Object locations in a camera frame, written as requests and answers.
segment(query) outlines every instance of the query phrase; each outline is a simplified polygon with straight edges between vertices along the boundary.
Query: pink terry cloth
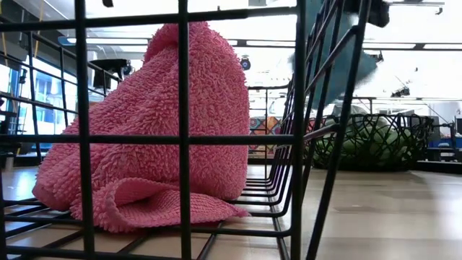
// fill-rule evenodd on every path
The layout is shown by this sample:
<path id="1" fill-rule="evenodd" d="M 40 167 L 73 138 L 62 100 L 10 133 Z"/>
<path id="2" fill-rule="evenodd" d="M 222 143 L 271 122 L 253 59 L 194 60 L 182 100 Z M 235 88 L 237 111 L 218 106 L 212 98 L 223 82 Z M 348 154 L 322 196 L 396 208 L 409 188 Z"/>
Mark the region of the pink terry cloth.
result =
<path id="1" fill-rule="evenodd" d="M 190 135 L 248 135 L 248 91 L 232 47 L 206 22 L 191 23 L 189 39 Z M 78 134 L 78 125 L 64 134 Z M 90 134 L 178 135 L 177 25 L 158 30 L 143 67 L 90 108 Z M 95 225 L 128 232 L 180 223 L 178 145 L 91 144 L 90 150 Z M 244 189 L 247 158 L 245 145 L 191 146 L 192 223 L 248 216 L 223 201 Z M 78 144 L 53 145 L 33 193 L 82 219 Z"/>

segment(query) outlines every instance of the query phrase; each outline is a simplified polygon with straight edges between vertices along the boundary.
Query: black metal frame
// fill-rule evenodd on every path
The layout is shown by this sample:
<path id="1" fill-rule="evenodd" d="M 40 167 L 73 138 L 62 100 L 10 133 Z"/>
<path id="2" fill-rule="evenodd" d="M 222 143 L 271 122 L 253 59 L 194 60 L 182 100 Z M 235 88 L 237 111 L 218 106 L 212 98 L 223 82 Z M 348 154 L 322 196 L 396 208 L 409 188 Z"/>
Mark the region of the black metal frame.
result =
<path id="1" fill-rule="evenodd" d="M 134 248 L 145 241 L 153 232 L 161 230 L 179 230 L 181 232 L 181 258 L 191 259 L 191 232 L 211 234 L 209 240 L 204 246 L 198 259 L 205 259 L 216 237 L 219 234 L 227 235 L 248 235 L 272 237 L 277 239 L 280 256 L 282 259 L 301 259 L 302 252 L 302 198 L 310 175 L 311 160 L 313 157 L 313 144 L 310 144 L 310 156 L 303 160 L 303 150 L 306 141 L 322 136 L 329 132 L 337 132 L 335 145 L 331 156 L 331 166 L 328 169 L 325 186 L 323 189 L 321 202 L 319 204 L 318 214 L 315 220 L 315 226 L 308 249 L 306 259 L 314 260 L 318 251 L 323 225 L 326 219 L 327 209 L 331 198 L 332 188 L 336 177 L 336 169 L 339 161 L 339 153 L 347 120 L 352 104 L 352 94 L 359 63 L 359 55 L 362 51 L 362 42 L 364 40 L 365 25 L 369 13 L 371 0 L 362 0 L 359 11 L 359 23 L 353 26 L 346 35 L 341 35 L 341 40 L 337 44 L 337 35 L 339 34 L 339 23 L 342 16 L 343 0 L 325 0 L 323 7 L 318 13 L 317 22 L 311 33 L 307 35 L 309 28 L 306 28 L 306 0 L 298 0 L 296 7 L 278 7 L 266 9 L 238 9 L 218 12 L 199 12 L 188 13 L 186 0 L 179 1 L 178 14 L 160 14 L 147 15 L 138 17 L 111 17 L 111 18 L 85 18 L 84 0 L 75 0 L 75 20 L 52 21 L 52 22 L 29 22 L 22 24 L 3 23 L 0 24 L 0 32 L 11 31 L 31 31 L 31 30 L 49 30 L 49 29 L 75 29 L 77 38 L 77 85 L 78 85 L 78 114 L 79 114 L 79 135 L 39 135 L 35 127 L 35 134 L 30 136 L 11 135 L 1 136 L 7 142 L 51 142 L 51 143 L 79 143 L 80 144 L 80 162 L 82 178 L 82 205 L 83 221 L 69 218 L 68 213 L 63 213 L 57 217 L 28 217 L 25 214 L 38 211 L 44 208 L 40 202 L 35 199 L 23 201 L 5 201 L 0 197 L 0 207 L 10 207 L 14 205 L 35 205 L 33 209 L 26 209 L 14 214 L 4 214 L 0 211 L 0 258 L 6 259 L 7 254 L 20 255 L 18 259 L 30 259 L 38 256 L 63 257 L 73 259 L 172 259 L 168 257 L 157 256 L 139 256 L 129 254 Z M 297 35 L 295 47 L 295 74 L 289 84 L 286 108 L 284 110 L 284 123 L 282 123 L 282 134 L 276 136 L 189 136 L 188 135 L 188 22 L 204 20 L 228 20 L 244 19 L 255 16 L 268 15 L 285 15 L 297 14 Z M 335 15 L 334 39 L 331 42 L 331 54 L 321 64 L 321 55 L 318 59 L 313 60 L 314 53 L 318 50 L 321 53 L 324 44 L 324 33 L 329 21 Z M 145 25 L 159 23 L 178 23 L 179 24 L 179 136 L 108 136 L 108 135 L 90 135 L 89 134 L 89 115 L 88 115 L 88 89 L 87 89 L 87 46 L 85 41 L 85 30 L 88 27 L 113 27 L 122 25 Z M 29 33 L 30 43 L 36 35 Z M 353 58 L 347 79 L 346 93 L 344 96 L 343 110 L 338 124 L 321 128 L 321 116 L 324 107 L 328 79 L 330 77 L 331 65 L 338 55 L 339 51 L 345 44 L 355 38 Z M 59 48 L 61 57 L 64 50 Z M 315 62 L 313 79 L 307 80 L 307 75 L 311 75 L 311 69 Z M 324 76 L 324 85 L 321 95 L 321 104 L 312 132 L 306 134 L 307 124 L 311 106 L 313 104 L 313 93 L 315 83 Z M 305 107 L 306 95 L 310 94 L 308 106 Z M 28 100 L 33 105 L 42 105 L 32 100 Z M 93 225 L 92 215 L 92 191 L 90 179 L 90 143 L 124 143 L 124 144 L 176 144 L 180 145 L 180 208 L 181 224 L 174 227 L 153 228 L 147 235 L 143 235 L 119 251 L 119 253 L 102 253 L 95 252 L 95 228 Z M 265 197 L 268 201 L 230 201 L 233 204 L 249 204 L 269 206 L 268 212 L 251 212 L 253 217 L 270 217 L 273 220 L 274 231 L 269 230 L 237 230 L 222 228 L 222 224 L 216 228 L 210 227 L 191 227 L 190 214 L 190 197 L 189 197 L 189 163 L 188 163 L 188 146 L 191 144 L 278 144 L 276 154 L 272 163 L 271 170 L 265 178 L 249 178 L 246 191 L 260 191 L 259 194 L 246 194 L 247 197 Z M 287 230 L 282 230 L 279 223 L 279 217 L 286 215 L 291 206 L 291 225 Z M 276 206 L 282 206 L 281 211 L 276 210 Z M 29 222 L 29 225 L 5 232 L 4 222 Z M 50 243 L 42 248 L 31 248 L 24 246 L 7 246 L 6 240 L 13 235 L 17 235 L 28 230 L 39 228 L 49 224 L 71 224 L 79 225 L 83 228 L 75 233 Z M 60 249 L 63 245 L 77 238 L 84 239 L 84 250 L 64 250 Z M 290 252 L 284 241 L 284 237 L 290 236 Z"/>
<path id="2" fill-rule="evenodd" d="M 268 90 L 276 90 L 280 87 L 249 87 L 248 90 L 265 90 L 265 108 L 250 108 L 250 110 L 265 111 L 265 129 L 250 129 L 251 131 L 265 131 L 268 134 Z M 260 150 L 248 150 L 249 155 L 255 155 L 254 152 L 261 153 Z M 265 179 L 268 178 L 268 145 L 265 145 L 263 164 L 265 165 Z"/>

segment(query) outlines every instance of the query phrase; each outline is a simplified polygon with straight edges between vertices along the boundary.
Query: ceiling light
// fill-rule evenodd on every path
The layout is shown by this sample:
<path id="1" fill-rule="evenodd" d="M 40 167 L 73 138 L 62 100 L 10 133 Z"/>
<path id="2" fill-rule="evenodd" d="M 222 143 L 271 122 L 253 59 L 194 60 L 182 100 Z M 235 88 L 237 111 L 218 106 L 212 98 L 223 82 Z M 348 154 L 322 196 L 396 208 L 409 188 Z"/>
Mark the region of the ceiling light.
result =
<path id="1" fill-rule="evenodd" d="M 147 50 L 147 45 L 144 46 L 120 46 L 119 47 L 123 52 L 127 53 L 145 53 Z"/>
<path id="2" fill-rule="evenodd" d="M 362 47 L 369 50 L 387 50 L 387 49 L 413 49 L 415 43 L 363 43 Z"/>
<path id="3" fill-rule="evenodd" d="M 76 38 L 59 37 L 58 41 L 63 46 L 72 46 L 77 42 Z M 87 44 L 107 46 L 147 46 L 148 39 L 143 38 L 87 38 Z"/>
<path id="4" fill-rule="evenodd" d="M 294 41 L 273 41 L 273 40 L 248 40 L 248 46 L 283 46 L 295 47 Z"/>
<path id="5" fill-rule="evenodd" d="M 445 43 L 445 44 L 431 44 L 428 43 L 424 46 L 426 49 L 458 49 L 462 50 L 461 43 Z"/>
<path id="6" fill-rule="evenodd" d="M 441 7 L 445 5 L 444 1 L 427 1 L 427 0 L 387 0 L 392 6 L 412 6 L 412 7 Z"/>
<path id="7" fill-rule="evenodd" d="M 369 99 L 371 97 L 353 97 L 354 99 Z M 462 101 L 460 98 L 445 97 L 372 97 L 373 100 L 416 100 L 416 101 Z"/>

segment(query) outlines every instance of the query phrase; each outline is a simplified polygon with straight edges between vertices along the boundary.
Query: black wire basket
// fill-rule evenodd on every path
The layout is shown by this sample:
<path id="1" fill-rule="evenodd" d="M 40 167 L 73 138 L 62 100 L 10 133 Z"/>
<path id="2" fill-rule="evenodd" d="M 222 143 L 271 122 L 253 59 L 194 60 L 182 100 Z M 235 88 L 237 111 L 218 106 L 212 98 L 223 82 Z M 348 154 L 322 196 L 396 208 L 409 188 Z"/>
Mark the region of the black wire basket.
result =
<path id="1" fill-rule="evenodd" d="M 321 126 L 339 122 L 327 116 Z M 340 170 L 402 171 L 424 158 L 433 119 L 417 115 L 351 115 L 345 133 Z M 314 140 L 313 166 L 327 169 L 335 134 Z"/>

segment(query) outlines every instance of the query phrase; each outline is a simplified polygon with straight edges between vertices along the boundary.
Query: wooden floor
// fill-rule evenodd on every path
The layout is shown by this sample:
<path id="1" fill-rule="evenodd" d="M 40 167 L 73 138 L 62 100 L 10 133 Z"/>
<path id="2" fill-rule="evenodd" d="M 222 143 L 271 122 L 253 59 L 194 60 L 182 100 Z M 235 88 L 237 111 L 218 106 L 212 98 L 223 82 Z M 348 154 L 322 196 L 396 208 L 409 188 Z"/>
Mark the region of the wooden floor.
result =
<path id="1" fill-rule="evenodd" d="M 261 166 L 249 166 L 258 175 Z M 3 173 L 5 199 L 28 199 L 35 182 L 35 168 L 17 168 Z M 310 233 L 326 174 L 313 170 L 303 204 L 303 253 Z M 19 208 L 8 208 L 8 212 Z M 49 215 L 55 212 L 43 212 Z M 289 227 L 289 215 L 282 218 Z M 25 223 L 7 223 L 11 230 Z M 270 219 L 232 219 L 226 228 L 273 230 Z M 75 227 L 53 225 L 14 236 L 16 246 L 44 246 L 75 232 Z M 98 251 L 116 252 L 134 235 L 97 234 Z M 193 234 L 193 257 L 197 257 L 208 235 Z M 82 240 L 64 248 L 82 249 Z M 155 236 L 133 254 L 180 256 L 177 234 Z M 209 259 L 279 259 L 273 238 L 219 235 Z M 334 195 L 318 254 L 320 260 L 460 260 L 462 259 L 462 179 L 436 173 L 349 173 L 337 175 Z"/>

